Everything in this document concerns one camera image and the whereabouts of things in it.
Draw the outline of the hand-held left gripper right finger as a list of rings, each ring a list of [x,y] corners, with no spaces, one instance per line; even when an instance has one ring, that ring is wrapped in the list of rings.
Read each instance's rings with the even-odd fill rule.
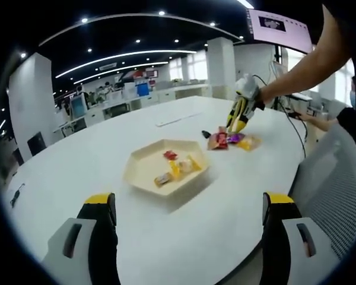
[[[320,284],[339,264],[327,234],[288,195],[265,192],[260,284]]]

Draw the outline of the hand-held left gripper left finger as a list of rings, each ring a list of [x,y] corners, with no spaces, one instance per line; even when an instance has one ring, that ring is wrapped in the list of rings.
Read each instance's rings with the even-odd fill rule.
[[[58,284],[120,284],[114,193],[89,197],[48,240],[42,266]]]

